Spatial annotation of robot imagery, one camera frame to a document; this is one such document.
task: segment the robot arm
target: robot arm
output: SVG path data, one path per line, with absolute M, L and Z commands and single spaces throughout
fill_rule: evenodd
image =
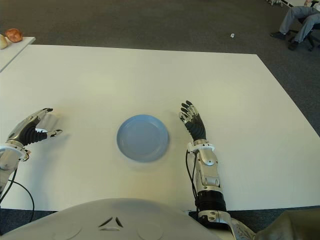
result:
M 0 145 L 0 197 L 9 176 L 17 169 L 18 163 L 29 159 L 30 151 L 26 150 L 25 146 L 62 133 L 60 129 L 49 132 L 36 131 L 36 126 L 52 110 L 52 108 L 44 108 L 25 118 L 9 134 L 6 143 Z
M 235 239 L 218 175 L 215 147 L 206 139 L 206 129 L 196 107 L 186 101 L 186 104 L 182 103 L 181 111 L 179 117 L 193 138 L 193 142 L 187 145 L 187 152 L 195 155 L 197 220 L 207 228 L 225 228 Z

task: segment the shoe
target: shoe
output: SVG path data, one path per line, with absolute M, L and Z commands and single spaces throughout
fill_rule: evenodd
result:
M 289 44 L 288 49 L 290 49 L 291 51 L 294 51 L 294 50 L 296 50 L 298 45 L 299 45 L 299 43 L 297 41 L 294 41 L 294 42 Z
M 276 38 L 276 39 L 281 39 L 281 40 L 285 40 L 286 39 L 286 35 L 281 33 L 281 32 L 279 32 L 279 31 L 270 33 L 270 36 L 273 37 L 273 38 Z

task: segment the black cable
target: black cable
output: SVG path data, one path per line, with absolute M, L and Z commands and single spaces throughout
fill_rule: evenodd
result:
M 197 193 L 197 189 L 196 189 L 195 184 L 194 184 L 195 168 L 196 168 L 196 159 L 194 159 L 193 170 L 192 170 L 192 179 L 191 179 L 191 180 L 192 180 L 192 182 L 193 182 L 192 189 L 193 189 L 194 194 L 195 194 L 195 200 L 197 200 L 197 198 L 198 198 L 198 193 Z
M 195 154 L 195 156 L 194 156 L 194 163 L 193 163 L 193 170 L 192 170 L 192 182 L 194 182 L 195 169 L 196 169 L 196 160 L 197 160 L 197 154 Z
M 14 181 L 16 178 L 17 170 L 18 170 L 18 167 L 14 170 L 12 181 Z M 13 182 L 10 183 L 8 189 L 5 191 L 5 193 L 0 198 L 0 204 L 1 204 L 2 200 L 5 198 L 5 196 L 7 195 L 7 193 L 9 192 L 10 188 L 12 187 L 12 184 L 13 184 Z
M 32 214 L 31 214 L 31 217 L 30 217 L 30 220 L 29 220 L 29 223 L 32 222 L 32 219 L 34 218 L 34 214 L 35 214 L 35 201 L 34 201 L 34 198 L 32 197 L 31 193 L 29 192 L 29 190 L 24 187 L 22 184 L 16 182 L 16 181 L 13 181 L 13 180 L 8 180 L 10 181 L 11 183 L 15 183 L 15 184 L 18 184 L 20 187 L 22 187 L 24 190 L 26 190 L 26 192 L 29 194 L 30 198 L 31 198 L 31 201 L 32 201 Z
M 197 191 L 196 191 L 196 187 L 194 185 L 194 181 L 193 181 L 193 178 L 191 177 L 191 174 L 190 174 L 190 171 L 189 171 L 189 167 L 188 167 L 188 150 L 185 152 L 185 165 L 186 165 L 186 170 L 188 172 L 188 175 L 189 175 L 189 178 L 190 178 L 190 181 L 191 181 L 191 184 L 192 184 L 192 192 L 193 192 L 193 196 L 194 196 L 194 199 L 197 200 Z

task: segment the onion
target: onion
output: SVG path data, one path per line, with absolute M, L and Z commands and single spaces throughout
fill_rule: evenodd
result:
M 22 32 L 20 32 L 16 28 L 10 28 L 7 31 L 5 31 L 5 36 L 13 43 L 17 43 L 22 41 Z
M 0 34 L 0 49 L 4 49 L 8 46 L 7 39 Z

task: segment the office chair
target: office chair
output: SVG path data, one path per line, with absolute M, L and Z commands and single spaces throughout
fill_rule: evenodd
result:
M 316 1 L 316 0 L 313 0 L 312 1 L 312 4 L 311 4 L 311 7 L 313 7 L 316 3 L 319 3 L 319 1 Z M 304 21 L 306 20 L 306 17 L 303 17 L 303 18 L 299 18 L 298 21 L 303 24 Z M 319 42 L 320 43 L 320 40 L 317 39 L 316 37 L 312 36 L 312 32 L 313 30 L 320 30 L 320 23 L 317 23 L 313 26 L 313 28 L 311 29 L 311 31 L 307 34 L 307 36 L 304 38 L 304 39 L 308 39 L 309 43 L 311 44 L 311 47 L 308 48 L 308 50 L 311 52 L 314 47 L 315 47 L 315 43 L 314 43 L 314 40 Z M 298 33 L 298 31 L 296 30 L 289 30 L 289 33 L 292 32 L 292 33 Z

